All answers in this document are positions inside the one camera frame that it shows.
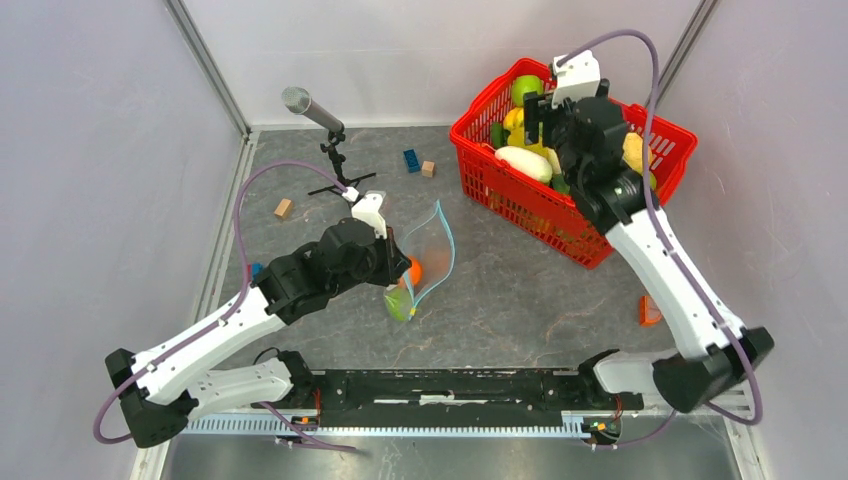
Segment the orange fruit toy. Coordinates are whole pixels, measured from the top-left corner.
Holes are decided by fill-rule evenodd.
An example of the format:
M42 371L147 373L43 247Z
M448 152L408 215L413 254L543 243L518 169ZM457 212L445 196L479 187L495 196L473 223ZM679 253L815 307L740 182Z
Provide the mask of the orange fruit toy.
M397 284L399 288L415 289L422 279L423 269L420 261L414 256L410 256L409 260L410 267L399 278Z

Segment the clear zip top bag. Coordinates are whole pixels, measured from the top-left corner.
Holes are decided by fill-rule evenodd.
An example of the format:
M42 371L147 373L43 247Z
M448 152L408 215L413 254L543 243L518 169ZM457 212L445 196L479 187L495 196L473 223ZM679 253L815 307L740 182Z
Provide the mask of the clear zip top bag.
M455 264L455 240L441 201L436 200L402 229L397 240L401 252L408 257L416 257L423 269L418 286L415 289L405 288L412 295L415 316L424 297L446 281ZM386 290L393 288L401 289L393 285Z

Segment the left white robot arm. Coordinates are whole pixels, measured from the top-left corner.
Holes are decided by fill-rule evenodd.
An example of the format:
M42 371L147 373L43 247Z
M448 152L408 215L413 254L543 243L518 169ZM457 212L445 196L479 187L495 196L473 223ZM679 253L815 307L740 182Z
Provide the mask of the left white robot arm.
M139 353L119 348L108 354L115 391L96 415L95 438L150 448L209 413L278 400L306 405L313 379L281 360L257 370L216 367L354 287L397 284L411 265L391 229L379 235L362 220L340 220L319 240L275 258L256 276L245 275L235 297L176 337Z

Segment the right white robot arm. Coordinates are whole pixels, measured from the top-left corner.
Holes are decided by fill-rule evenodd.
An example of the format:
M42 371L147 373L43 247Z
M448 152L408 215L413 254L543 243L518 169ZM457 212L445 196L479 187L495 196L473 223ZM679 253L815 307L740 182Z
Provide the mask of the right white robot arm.
M748 328L715 294L673 235L646 172L624 159L630 127L603 92L555 104L524 97L530 142L552 148L580 214L627 261L672 332L675 352L609 354L577 382L580 400L602 408L618 392L655 391L674 410L711 407L774 349L764 327Z

